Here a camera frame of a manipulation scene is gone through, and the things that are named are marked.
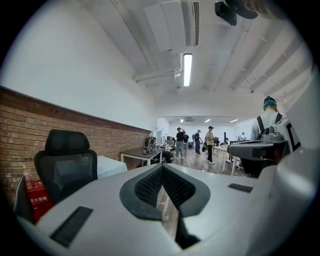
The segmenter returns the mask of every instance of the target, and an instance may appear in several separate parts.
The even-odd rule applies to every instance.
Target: man
[[[264,99],[263,110],[264,113],[259,115],[252,125],[250,141],[260,140],[261,135],[259,134],[261,131],[263,133],[265,128],[273,126],[282,118],[282,115],[277,113],[278,110],[275,99],[270,96]]]
[[[175,158],[177,159],[179,156],[179,150],[181,154],[181,158],[184,158],[184,129],[178,127],[176,129],[178,133],[176,134],[176,142],[175,142]]]
[[[199,154],[199,155],[201,154],[200,153],[200,141],[201,141],[201,143],[204,143],[203,140],[200,138],[200,133],[201,133],[201,131],[198,130],[194,135],[195,153]]]
[[[189,140],[189,136],[188,136],[188,134],[186,134],[186,132],[184,132],[184,134],[183,134],[184,155],[187,154],[187,150],[188,150],[188,140]]]
[[[247,139],[247,138],[246,138],[246,135],[245,135],[245,133],[243,132],[242,135],[241,135],[241,140],[242,140],[242,141],[245,141],[246,139]]]
[[[212,126],[209,126],[209,131],[206,133],[205,140],[206,146],[208,148],[208,158],[206,159],[210,165],[214,165],[215,162],[212,161],[212,147],[214,146],[214,134],[212,133]]]

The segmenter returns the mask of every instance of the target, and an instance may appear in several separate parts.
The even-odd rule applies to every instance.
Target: ceiling light
[[[187,87],[190,84],[192,54],[188,53],[183,56],[184,58],[184,78],[183,86]]]

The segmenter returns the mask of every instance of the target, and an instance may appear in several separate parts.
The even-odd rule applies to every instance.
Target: backpack strap
[[[259,115],[257,118],[258,124],[259,124],[259,128],[260,128],[260,132],[263,131],[265,129],[264,127],[264,123],[262,122],[261,116]]]
[[[281,118],[282,118],[282,114],[280,114],[280,113],[278,113],[277,115],[276,115],[276,118],[275,118],[275,124],[276,123],[278,123],[280,120],[281,120]]]

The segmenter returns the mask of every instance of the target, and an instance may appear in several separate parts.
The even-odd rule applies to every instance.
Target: black pants
[[[200,154],[200,141],[199,140],[195,140],[195,152],[197,154]]]
[[[208,160],[209,162],[212,162],[212,146],[207,145],[207,147],[208,147]]]

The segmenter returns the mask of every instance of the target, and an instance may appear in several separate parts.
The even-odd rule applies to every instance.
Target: backpack
[[[278,115],[275,118],[275,124],[278,123],[282,118],[282,115],[278,113]],[[260,141],[262,139],[262,136],[265,134],[265,127],[264,127],[264,123],[262,122],[261,116],[259,115],[257,118],[258,124],[259,124],[259,128],[260,128],[260,133],[258,134],[258,136],[256,137],[256,141]]]
[[[198,141],[199,140],[199,133],[192,135],[192,139],[195,141]]]

